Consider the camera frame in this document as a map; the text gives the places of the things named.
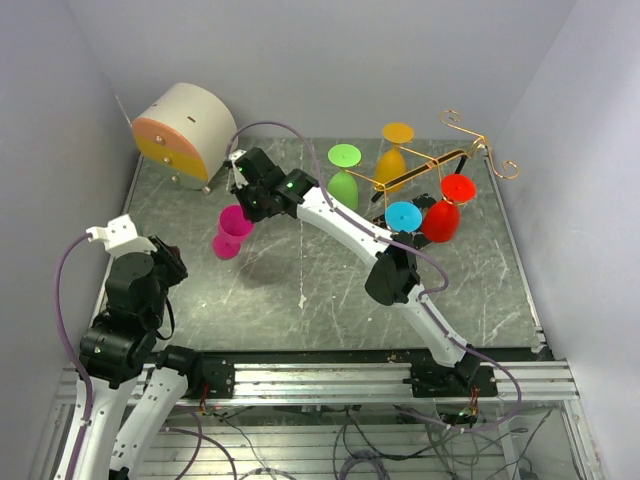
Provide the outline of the pink wine glass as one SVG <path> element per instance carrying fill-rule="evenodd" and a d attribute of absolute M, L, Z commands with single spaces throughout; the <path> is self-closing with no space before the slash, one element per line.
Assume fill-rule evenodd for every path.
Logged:
<path fill-rule="evenodd" d="M 254 224 L 245 217 L 240 205 L 226 207 L 218 219 L 218 231 L 212 241 L 216 256 L 223 260 L 236 257 L 254 229 Z"/>

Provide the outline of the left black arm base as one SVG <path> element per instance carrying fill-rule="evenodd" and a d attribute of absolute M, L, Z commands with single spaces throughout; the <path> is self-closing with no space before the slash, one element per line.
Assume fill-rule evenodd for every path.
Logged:
<path fill-rule="evenodd" d="M 235 386 L 234 365 L 214 356 L 187 347 L 170 345 L 156 356 L 158 368 L 168 367 L 187 379 L 184 398 L 231 399 Z"/>

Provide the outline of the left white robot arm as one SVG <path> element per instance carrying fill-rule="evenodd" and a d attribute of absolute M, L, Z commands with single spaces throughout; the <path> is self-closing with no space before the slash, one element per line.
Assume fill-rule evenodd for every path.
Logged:
<path fill-rule="evenodd" d="M 57 478 L 137 478 L 175 404 L 202 389 L 201 355 L 170 345 L 157 353 L 141 400 L 127 408 L 146 360 L 163 337 L 160 327 L 175 321 L 169 290 L 187 276 L 179 248 L 155 236 L 115 258 L 105 282 L 105 309 L 79 347 L 68 351 L 78 380 Z"/>

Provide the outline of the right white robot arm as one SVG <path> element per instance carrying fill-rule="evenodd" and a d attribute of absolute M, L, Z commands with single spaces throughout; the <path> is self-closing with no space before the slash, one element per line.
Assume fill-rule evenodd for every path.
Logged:
<path fill-rule="evenodd" d="M 436 364 L 430 380 L 436 388 L 459 396 L 475 385 L 480 359 L 431 301 L 417 271 L 411 235 L 375 226 L 325 194 L 308 173 L 284 172 L 260 148 L 236 150 L 225 165 L 234 174 L 230 192 L 247 220 L 299 219 L 337 240 L 369 268 L 367 294 L 400 312 L 425 342 Z"/>

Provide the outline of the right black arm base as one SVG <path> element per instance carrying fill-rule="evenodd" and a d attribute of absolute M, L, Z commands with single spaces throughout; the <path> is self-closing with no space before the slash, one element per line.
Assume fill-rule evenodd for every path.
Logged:
<path fill-rule="evenodd" d="M 403 380 L 411 387 L 414 398 L 496 397 L 498 389 L 494 371 L 468 353 L 454 367 L 437 364 L 429 350 L 417 351 L 410 361 L 409 377 Z"/>

